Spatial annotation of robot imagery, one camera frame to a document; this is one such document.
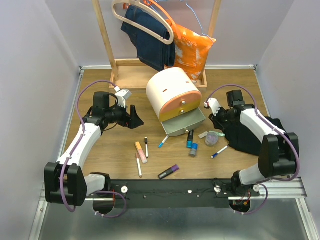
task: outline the wooden tabletop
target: wooden tabletop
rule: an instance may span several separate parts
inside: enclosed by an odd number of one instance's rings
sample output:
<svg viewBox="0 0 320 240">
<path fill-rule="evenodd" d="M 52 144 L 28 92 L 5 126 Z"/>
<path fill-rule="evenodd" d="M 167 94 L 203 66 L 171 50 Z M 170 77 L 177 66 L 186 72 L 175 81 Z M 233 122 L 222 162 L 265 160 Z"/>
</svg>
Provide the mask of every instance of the wooden tabletop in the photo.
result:
<svg viewBox="0 0 320 240">
<path fill-rule="evenodd" d="M 85 70 L 80 90 L 96 80 L 109 80 L 111 70 Z M 263 115 L 267 115 L 266 107 L 258 86 L 255 73 L 252 69 L 212 69 L 206 70 L 208 88 L 202 93 L 202 100 L 217 87 L 224 84 L 238 84 L 246 87 L 254 95 L 258 108 Z M 214 97 L 219 103 L 228 108 L 228 91 L 233 87 L 225 87 L 215 93 Z M 93 104 L 93 95 L 97 91 L 109 91 L 107 83 L 97 83 L 89 88 L 81 97 L 79 109 L 82 116 L 86 114 Z M 250 96 L 242 91 L 246 103 L 253 103 Z M 220 137 L 213 147 L 205 145 L 205 140 L 198 135 L 206 131 L 215 131 L 213 123 L 208 119 L 211 114 L 201 104 L 200 109 L 207 117 L 204 123 L 194 130 L 193 142 L 198 143 L 197 156 L 189 156 L 190 150 L 186 148 L 187 135 L 170 137 L 162 148 L 158 145 L 166 134 L 155 114 L 146 93 L 132 93 L 127 105 L 135 105 L 139 117 L 144 125 L 136 129 L 116 126 L 106 131 L 93 146 L 83 168 L 83 174 L 87 176 L 91 172 L 110 174 L 111 179 L 139 179 L 135 154 L 137 152 L 135 142 L 140 142 L 145 150 L 145 137 L 148 137 L 149 158 L 147 164 L 141 164 L 142 179 L 157 179 L 158 175 L 173 165 L 178 165 L 179 170 L 168 178 L 172 179 L 207 179 L 207 178 L 231 178 L 238 170 L 246 169 L 257 163 L 258 157 L 236 151 L 229 147 L 217 158 L 210 157 L 228 145 L 224 137 Z M 66 149 L 76 136 L 80 121 L 75 113 L 72 118 Z"/>
</svg>

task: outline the white wall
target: white wall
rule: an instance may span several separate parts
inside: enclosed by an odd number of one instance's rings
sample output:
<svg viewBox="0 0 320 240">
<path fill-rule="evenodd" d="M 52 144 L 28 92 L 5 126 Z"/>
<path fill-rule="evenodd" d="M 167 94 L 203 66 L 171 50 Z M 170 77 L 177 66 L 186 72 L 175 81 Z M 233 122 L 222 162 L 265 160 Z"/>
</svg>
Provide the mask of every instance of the white wall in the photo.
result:
<svg viewBox="0 0 320 240">
<path fill-rule="evenodd" d="M 109 65 L 91 0 L 45 0 L 80 66 Z M 223 0 L 216 44 L 207 64 L 257 64 L 276 34 L 294 0 Z M 112 0 L 100 0 L 113 53 L 116 58 L 135 58 L 136 48 L 120 30 L 122 22 L 111 12 Z M 189 0 L 207 33 L 213 0 Z M 160 3 L 178 23 L 201 34 L 201 28 L 184 2 Z M 122 16 L 125 11 L 119 7 Z"/>
<path fill-rule="evenodd" d="M 295 0 L 257 68 L 273 118 L 299 137 L 307 203 L 320 230 L 320 1 Z"/>
<path fill-rule="evenodd" d="M 28 239 L 79 68 L 44 0 L 0 7 L 0 239 Z"/>
</svg>

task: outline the wooden rack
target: wooden rack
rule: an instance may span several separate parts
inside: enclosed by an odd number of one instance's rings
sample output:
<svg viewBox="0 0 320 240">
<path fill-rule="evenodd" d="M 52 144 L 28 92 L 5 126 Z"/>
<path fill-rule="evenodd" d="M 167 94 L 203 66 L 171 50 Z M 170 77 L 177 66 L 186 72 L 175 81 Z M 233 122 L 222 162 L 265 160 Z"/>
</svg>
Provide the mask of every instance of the wooden rack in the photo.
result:
<svg viewBox="0 0 320 240">
<path fill-rule="evenodd" d="M 208 35 L 210 37 L 213 37 L 215 32 L 221 1 L 222 0 L 214 1 L 208 30 Z M 104 16 L 100 7 L 100 2 L 99 0 L 92 0 L 92 4 L 99 24 L 105 50 L 107 52 L 112 68 L 111 82 L 118 85 L 121 89 L 129 89 L 131 91 L 146 90 L 149 80 L 156 73 L 158 73 L 158 71 L 145 65 L 138 58 L 115 59 L 110 44 Z M 207 89 L 208 83 L 205 68 L 203 68 L 196 86 L 200 91 L 205 91 Z"/>
</svg>

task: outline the orange bag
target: orange bag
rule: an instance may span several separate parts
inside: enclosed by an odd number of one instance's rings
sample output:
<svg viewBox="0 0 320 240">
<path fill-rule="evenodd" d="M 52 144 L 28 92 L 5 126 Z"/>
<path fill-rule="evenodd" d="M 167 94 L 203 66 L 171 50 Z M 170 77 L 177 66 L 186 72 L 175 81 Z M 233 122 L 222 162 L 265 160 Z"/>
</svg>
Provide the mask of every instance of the orange bag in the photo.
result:
<svg viewBox="0 0 320 240">
<path fill-rule="evenodd" d="M 169 19 L 166 19 L 166 21 L 170 26 L 172 25 Z M 209 37 L 200 36 L 178 24 L 176 27 L 180 31 L 182 38 L 178 39 L 177 31 L 173 28 L 175 61 L 172 68 L 182 68 L 195 84 L 205 67 L 210 48 L 217 40 L 211 38 L 211 41 Z"/>
</svg>

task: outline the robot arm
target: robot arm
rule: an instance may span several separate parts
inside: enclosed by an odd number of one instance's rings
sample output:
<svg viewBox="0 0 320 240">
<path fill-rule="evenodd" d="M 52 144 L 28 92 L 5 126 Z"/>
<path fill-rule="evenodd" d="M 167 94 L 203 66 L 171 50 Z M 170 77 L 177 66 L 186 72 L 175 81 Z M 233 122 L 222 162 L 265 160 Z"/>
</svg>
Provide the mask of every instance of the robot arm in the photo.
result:
<svg viewBox="0 0 320 240">
<path fill-rule="evenodd" d="M 227 110 L 221 107 L 215 98 L 210 98 L 204 104 L 205 108 L 210 108 L 212 111 L 209 118 L 214 127 L 223 130 L 230 122 L 238 122 L 246 126 L 261 142 L 258 163 L 235 172 L 231 179 L 233 187 L 254 185 L 267 178 L 294 174 L 297 168 L 297 160 L 291 148 L 277 132 L 286 135 L 297 152 L 299 151 L 298 136 L 279 129 L 263 117 L 259 110 L 257 110 L 260 115 L 258 117 L 255 106 L 245 103 L 241 90 L 228 92 L 227 100 L 230 107 Z"/>
<path fill-rule="evenodd" d="M 116 99 L 115 105 L 111 107 L 110 96 Z M 111 180 L 108 174 L 93 172 L 84 177 L 82 168 L 92 147 L 109 124 L 118 124 L 129 129 L 135 129 L 144 124 L 137 115 L 134 105 L 130 107 L 130 114 L 127 113 L 126 101 L 130 96 L 131 92 L 127 89 L 120 90 L 116 94 L 94 93 L 93 106 L 83 118 L 85 131 L 83 132 L 83 126 L 81 125 L 66 152 L 55 163 L 49 162 L 44 168 L 45 198 L 47 202 L 63 204 L 60 174 L 67 158 L 70 158 L 64 172 L 67 175 L 67 180 L 63 180 L 63 185 L 66 200 L 70 205 L 81 206 L 86 196 L 96 191 L 110 190 Z"/>
</svg>

